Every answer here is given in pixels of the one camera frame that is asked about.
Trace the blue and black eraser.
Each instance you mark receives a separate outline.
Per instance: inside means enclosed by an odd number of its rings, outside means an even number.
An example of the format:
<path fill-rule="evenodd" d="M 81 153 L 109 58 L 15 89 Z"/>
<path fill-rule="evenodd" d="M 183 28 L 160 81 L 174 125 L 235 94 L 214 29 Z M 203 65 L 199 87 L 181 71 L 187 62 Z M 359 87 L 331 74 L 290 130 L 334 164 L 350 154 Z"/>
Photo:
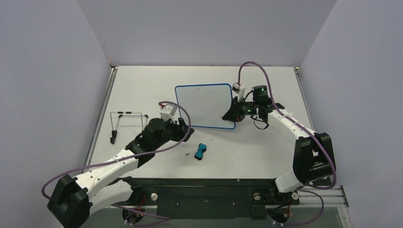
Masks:
<path fill-rule="evenodd" d="M 206 150 L 207 150 L 207 146 L 203 143 L 200 143 L 198 145 L 194 158 L 201 161 L 203 159 L 203 154 L 206 152 Z"/>

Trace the blue framed whiteboard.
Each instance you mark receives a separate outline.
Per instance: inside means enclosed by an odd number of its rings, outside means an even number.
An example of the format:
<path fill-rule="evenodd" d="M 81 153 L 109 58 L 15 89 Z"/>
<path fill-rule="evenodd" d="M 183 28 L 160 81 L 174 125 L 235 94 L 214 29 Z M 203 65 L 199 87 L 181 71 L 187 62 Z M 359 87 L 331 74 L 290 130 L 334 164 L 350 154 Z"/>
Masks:
<path fill-rule="evenodd" d="M 175 87 L 177 104 L 182 106 L 179 116 L 192 127 L 233 130 L 235 122 L 222 120 L 233 99 L 228 83 L 178 85 Z"/>

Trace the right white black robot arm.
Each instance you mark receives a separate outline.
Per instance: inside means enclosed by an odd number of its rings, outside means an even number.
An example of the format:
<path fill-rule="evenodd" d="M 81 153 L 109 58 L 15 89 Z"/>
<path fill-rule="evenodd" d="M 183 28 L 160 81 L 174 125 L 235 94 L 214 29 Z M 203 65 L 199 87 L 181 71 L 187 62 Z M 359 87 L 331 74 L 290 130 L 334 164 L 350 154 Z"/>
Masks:
<path fill-rule="evenodd" d="M 246 100 L 248 94 L 239 83 L 234 83 L 231 89 L 236 96 L 222 120 L 238 123 L 249 116 L 253 121 L 263 122 L 266 128 L 277 129 L 295 146 L 291 170 L 270 181 L 269 202 L 281 205 L 294 201 L 292 195 L 297 189 L 336 171 L 330 136 L 299 124 L 283 105 L 272 101 L 267 86 L 254 86 L 250 91 L 252 101 Z"/>

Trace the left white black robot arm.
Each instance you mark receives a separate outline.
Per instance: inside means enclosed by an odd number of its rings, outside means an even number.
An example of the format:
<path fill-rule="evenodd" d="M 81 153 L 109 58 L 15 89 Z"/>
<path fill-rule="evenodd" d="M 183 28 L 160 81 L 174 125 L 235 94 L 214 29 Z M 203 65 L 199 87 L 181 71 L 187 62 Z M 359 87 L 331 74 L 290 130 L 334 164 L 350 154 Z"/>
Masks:
<path fill-rule="evenodd" d="M 78 228 L 89 216 L 111 204 L 127 201 L 136 204 L 142 191 L 124 184 L 120 177 L 150 161 L 169 141 L 177 145 L 189 140 L 194 129 L 183 118 L 154 118 L 131 142 L 108 161 L 88 165 L 74 177 L 70 172 L 57 176 L 56 186 L 48 197 L 47 208 L 65 228 Z"/>

